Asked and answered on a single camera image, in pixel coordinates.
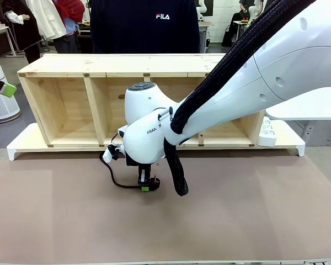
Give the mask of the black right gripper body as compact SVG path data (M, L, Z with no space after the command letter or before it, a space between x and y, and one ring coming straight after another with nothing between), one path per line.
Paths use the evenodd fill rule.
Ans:
M126 165L127 166L137 166L137 167L139 167L139 166L141 166L141 167L150 167L151 166L151 164L144 164L144 163L136 162L129 155L126 155L125 158L126 158Z

